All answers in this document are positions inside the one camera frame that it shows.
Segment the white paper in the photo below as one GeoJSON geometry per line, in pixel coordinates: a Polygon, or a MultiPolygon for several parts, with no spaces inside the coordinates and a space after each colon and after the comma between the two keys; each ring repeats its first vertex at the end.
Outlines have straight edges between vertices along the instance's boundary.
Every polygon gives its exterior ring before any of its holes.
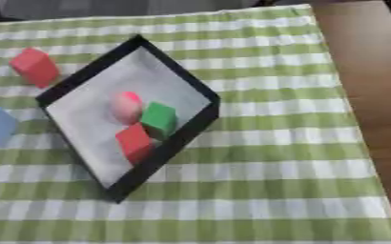
{"type": "Polygon", "coordinates": [[[115,140],[126,126],[111,109],[113,96],[123,91],[136,92],[145,106],[156,101],[175,108],[177,129],[210,103],[139,48],[49,105],[48,113],[106,188],[132,167],[115,140]]]}

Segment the gingham cloth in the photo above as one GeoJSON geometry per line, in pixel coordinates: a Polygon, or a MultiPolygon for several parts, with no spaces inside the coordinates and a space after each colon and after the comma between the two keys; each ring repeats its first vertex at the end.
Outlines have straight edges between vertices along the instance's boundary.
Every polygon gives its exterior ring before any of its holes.
{"type": "Polygon", "coordinates": [[[0,149],[2,243],[391,243],[390,205],[307,5],[0,24],[0,106],[20,121],[0,149]],[[134,33],[222,104],[117,205],[8,61],[33,46],[67,76],[134,33]]]}

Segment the table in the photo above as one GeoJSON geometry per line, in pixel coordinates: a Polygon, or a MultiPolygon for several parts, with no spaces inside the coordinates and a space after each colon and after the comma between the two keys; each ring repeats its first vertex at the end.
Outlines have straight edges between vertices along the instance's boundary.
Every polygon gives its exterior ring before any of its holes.
{"type": "Polygon", "coordinates": [[[0,241],[391,243],[391,208],[309,6],[0,24],[0,241]],[[141,32],[222,98],[220,118],[122,204],[105,202],[8,67],[64,76],[141,32]]]}
{"type": "Polygon", "coordinates": [[[382,1],[314,10],[391,200],[391,14],[382,1]]]}

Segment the wooden table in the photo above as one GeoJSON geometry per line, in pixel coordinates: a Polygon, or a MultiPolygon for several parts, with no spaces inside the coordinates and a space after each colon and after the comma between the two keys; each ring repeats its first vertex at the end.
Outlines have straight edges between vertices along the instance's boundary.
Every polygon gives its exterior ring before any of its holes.
{"type": "Polygon", "coordinates": [[[391,13],[381,1],[314,9],[391,200],[391,13]]]}

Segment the tablecloth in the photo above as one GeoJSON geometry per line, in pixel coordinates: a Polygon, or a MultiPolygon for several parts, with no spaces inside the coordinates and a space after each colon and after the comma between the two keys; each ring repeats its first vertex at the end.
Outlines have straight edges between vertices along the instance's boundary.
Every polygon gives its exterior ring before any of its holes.
{"type": "Polygon", "coordinates": [[[390,204],[308,5],[0,24],[0,106],[20,121],[0,148],[2,243],[391,243],[390,204]],[[114,204],[8,62],[35,47],[67,76],[135,33],[222,104],[114,204]]]}

